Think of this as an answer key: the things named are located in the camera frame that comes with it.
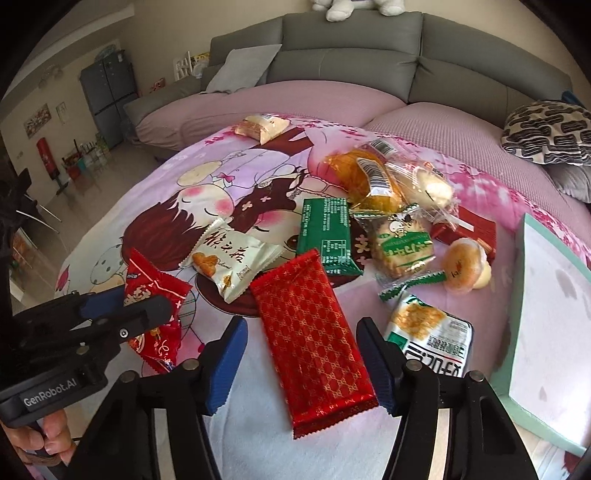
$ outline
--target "pink sofa cover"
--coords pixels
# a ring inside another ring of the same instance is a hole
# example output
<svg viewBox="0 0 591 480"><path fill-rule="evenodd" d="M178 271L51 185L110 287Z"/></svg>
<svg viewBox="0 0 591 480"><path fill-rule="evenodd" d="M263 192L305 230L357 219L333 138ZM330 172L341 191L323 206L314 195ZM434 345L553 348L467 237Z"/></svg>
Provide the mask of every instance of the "pink sofa cover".
<svg viewBox="0 0 591 480"><path fill-rule="evenodd" d="M591 213L586 205L556 190L542 167L505 152L499 145L500 128L437 103L414 103L381 115L364 128L399 135L490 173L562 220L591 247Z"/></svg>
<svg viewBox="0 0 591 480"><path fill-rule="evenodd" d="M191 95L152 112L136 127L149 145L182 150L253 113L309 116L361 127L405 106L399 98L352 83L291 80L227 95Z"/></svg>

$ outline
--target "red snack package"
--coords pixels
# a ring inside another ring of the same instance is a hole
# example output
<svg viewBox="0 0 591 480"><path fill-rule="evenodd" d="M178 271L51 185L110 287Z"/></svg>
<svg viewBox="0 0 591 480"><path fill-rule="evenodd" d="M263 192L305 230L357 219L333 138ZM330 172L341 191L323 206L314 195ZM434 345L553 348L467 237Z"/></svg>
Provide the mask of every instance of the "red snack package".
<svg viewBox="0 0 591 480"><path fill-rule="evenodd" d="M496 254L496 223L462 206L458 208L456 220L459 221L455 231L446 223L435 223L431 228L431 238L436 238L447 245L451 245L459 238L471 238L484 249L486 259L491 264Z"/></svg>
<svg viewBox="0 0 591 480"><path fill-rule="evenodd" d="M161 272L136 249L132 249L125 280L124 304L129 305L152 295L162 295L173 304L173 314L167 324L128 341L130 347L159 374L176 367L181 344L181 324L177 313L190 290L189 283Z"/></svg>
<svg viewBox="0 0 591 480"><path fill-rule="evenodd" d="M378 405L318 250L256 279L251 291L295 439Z"/></svg>

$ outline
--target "beige wall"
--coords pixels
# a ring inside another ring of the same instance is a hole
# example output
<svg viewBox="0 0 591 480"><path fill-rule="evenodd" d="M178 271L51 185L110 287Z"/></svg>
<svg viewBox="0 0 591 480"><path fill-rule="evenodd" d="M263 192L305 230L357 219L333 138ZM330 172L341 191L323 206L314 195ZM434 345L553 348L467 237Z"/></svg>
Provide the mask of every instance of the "beige wall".
<svg viewBox="0 0 591 480"><path fill-rule="evenodd" d="M406 0L409 11L449 18L504 38L557 66L591 105L591 86L561 41L518 0ZM160 77L173 80L173 58L201 53L209 41L288 12L310 9L309 0L137 0L122 37L145 93Z"/></svg>
<svg viewBox="0 0 591 480"><path fill-rule="evenodd" d="M110 43L119 45L119 40L108 42ZM80 71L92 64L96 54L103 48L104 46L101 46L92 50L63 66L63 77L60 79L51 77L47 81L47 86L42 89L35 88L0 124L0 132L16 171L20 173L25 168L29 169L33 181L29 193L42 204L46 204L53 198L57 183L49 178L41 162L36 143L42 137L47 139L53 158L63 171L61 158L67 156L74 148L74 139L79 145L95 140L97 129L78 77ZM70 117L65 124L60 122L56 111L56 106L62 102L66 103ZM51 112L51 120L29 139L24 122L45 103Z"/></svg>

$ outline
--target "red punching bag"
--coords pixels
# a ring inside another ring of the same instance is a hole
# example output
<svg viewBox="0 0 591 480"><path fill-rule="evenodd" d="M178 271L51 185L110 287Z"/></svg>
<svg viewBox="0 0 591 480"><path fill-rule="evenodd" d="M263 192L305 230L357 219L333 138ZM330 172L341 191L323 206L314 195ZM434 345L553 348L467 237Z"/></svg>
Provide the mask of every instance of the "red punching bag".
<svg viewBox="0 0 591 480"><path fill-rule="evenodd" d="M51 155L51 150L49 150L49 145L47 145L45 137L37 142L37 150L39 150L39 155L41 155L41 159L50 178L52 180L58 178L60 171L57 169L56 161L53 160L53 155Z"/></svg>

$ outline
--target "tiled floor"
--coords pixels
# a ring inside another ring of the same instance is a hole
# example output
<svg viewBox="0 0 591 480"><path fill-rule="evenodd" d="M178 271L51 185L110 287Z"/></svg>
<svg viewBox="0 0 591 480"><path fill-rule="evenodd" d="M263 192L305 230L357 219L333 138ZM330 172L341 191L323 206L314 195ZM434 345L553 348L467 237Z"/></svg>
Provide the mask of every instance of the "tiled floor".
<svg viewBox="0 0 591 480"><path fill-rule="evenodd" d="M56 228L32 222L28 226L38 251L29 258L33 270L25 267L18 277L25 296L22 305L13 301L15 311L51 300L61 264L85 233L136 183L146 178L158 163L141 147L123 143L112 150L112 159L100 171L88 174L45 205L61 222L41 210L44 220Z"/></svg>

